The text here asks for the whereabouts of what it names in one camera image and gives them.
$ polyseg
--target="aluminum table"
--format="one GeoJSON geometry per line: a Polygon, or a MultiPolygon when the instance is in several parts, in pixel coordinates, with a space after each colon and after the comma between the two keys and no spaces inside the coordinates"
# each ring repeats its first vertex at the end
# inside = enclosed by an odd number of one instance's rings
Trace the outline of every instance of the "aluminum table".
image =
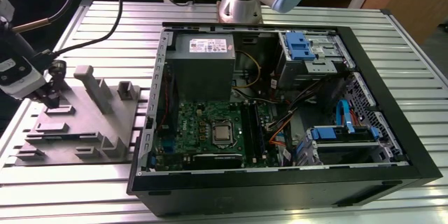
{"type": "MultiPolygon", "coordinates": [[[[114,2],[82,2],[56,49],[101,37],[117,15],[114,2]]],[[[392,15],[378,10],[296,8],[278,14],[262,8],[266,24],[350,26],[417,135],[448,175],[448,81],[392,15]]],[[[162,21],[216,22],[214,5],[177,7],[162,3],[125,3],[117,31],[108,41],[73,50],[66,82],[77,65],[92,65],[108,85],[129,80],[140,93],[134,129],[142,127],[152,67],[162,21]]],[[[361,206],[229,215],[157,218],[126,195],[130,164],[14,167],[24,130],[30,129],[41,105],[24,101],[0,139],[1,223],[441,223],[448,222],[448,178],[404,189],[361,206]]]]}

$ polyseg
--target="motherboard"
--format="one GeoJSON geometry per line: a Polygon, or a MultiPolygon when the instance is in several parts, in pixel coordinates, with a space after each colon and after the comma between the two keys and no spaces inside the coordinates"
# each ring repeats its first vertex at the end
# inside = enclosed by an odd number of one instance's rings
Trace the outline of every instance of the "motherboard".
{"type": "Polygon", "coordinates": [[[180,103],[176,136],[158,142],[156,170],[274,165],[276,156],[269,158],[264,148],[269,120],[265,103],[180,103]]]}

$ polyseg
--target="yellow wire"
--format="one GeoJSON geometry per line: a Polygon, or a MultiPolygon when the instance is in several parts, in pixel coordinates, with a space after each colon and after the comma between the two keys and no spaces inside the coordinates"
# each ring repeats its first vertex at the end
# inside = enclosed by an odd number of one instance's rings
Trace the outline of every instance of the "yellow wire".
{"type": "Polygon", "coordinates": [[[244,86],[232,86],[233,89],[244,89],[244,88],[250,87],[260,80],[261,67],[260,67],[258,62],[254,60],[254,58],[246,52],[238,51],[238,50],[236,50],[234,52],[240,52],[241,54],[244,54],[253,61],[254,65],[257,65],[257,69],[258,69],[257,78],[254,79],[254,81],[252,83],[249,83],[248,85],[244,85],[244,86]]]}

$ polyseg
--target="green circuit board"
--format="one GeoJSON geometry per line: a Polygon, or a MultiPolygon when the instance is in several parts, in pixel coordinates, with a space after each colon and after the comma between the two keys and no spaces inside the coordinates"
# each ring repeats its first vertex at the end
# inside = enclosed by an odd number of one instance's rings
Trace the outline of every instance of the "green circuit board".
{"type": "MultiPolygon", "coordinates": [[[[266,166],[264,162],[253,163],[245,159],[240,106],[241,103],[234,102],[180,103],[176,138],[164,139],[158,143],[160,150],[165,150],[166,146],[170,146],[169,150],[172,149],[170,155],[157,157],[157,163],[169,164],[164,166],[164,170],[182,169],[180,165],[185,161],[182,158],[193,153],[241,154],[245,167],[266,166]],[[213,126],[218,123],[230,125],[230,144],[218,145],[213,142],[213,126]]],[[[268,122],[269,106],[258,104],[257,111],[260,121],[268,122]]]]}

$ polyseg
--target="open computer tower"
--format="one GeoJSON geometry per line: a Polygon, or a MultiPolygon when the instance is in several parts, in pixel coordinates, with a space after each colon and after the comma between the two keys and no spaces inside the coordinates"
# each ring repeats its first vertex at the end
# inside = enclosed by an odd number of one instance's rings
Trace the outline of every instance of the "open computer tower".
{"type": "Polygon", "coordinates": [[[128,184],[157,216],[362,205],[438,177],[350,28],[164,23],[128,184]]]}

